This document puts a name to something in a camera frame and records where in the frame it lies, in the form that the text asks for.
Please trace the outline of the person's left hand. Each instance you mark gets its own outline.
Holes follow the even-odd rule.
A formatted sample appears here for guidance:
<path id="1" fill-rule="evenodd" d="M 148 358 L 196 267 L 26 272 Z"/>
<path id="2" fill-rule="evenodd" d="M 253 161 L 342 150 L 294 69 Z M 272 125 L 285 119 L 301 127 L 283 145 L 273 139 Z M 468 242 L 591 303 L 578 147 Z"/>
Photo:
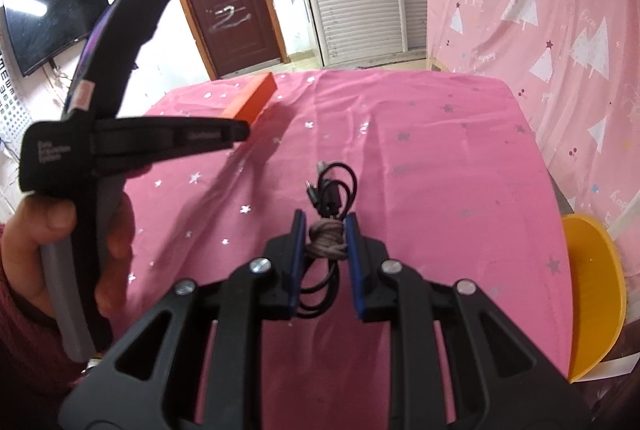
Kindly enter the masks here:
<path id="1" fill-rule="evenodd" d="M 54 311 L 43 277 L 40 248 L 70 235 L 76 225 L 76 209 L 65 200 L 38 195 L 25 198 L 2 235 L 1 260 L 4 276 L 17 301 L 47 317 Z M 136 234 L 134 209 L 123 194 L 108 223 L 108 257 L 94 291 L 101 315 L 112 317 L 126 303 L 132 242 Z"/>

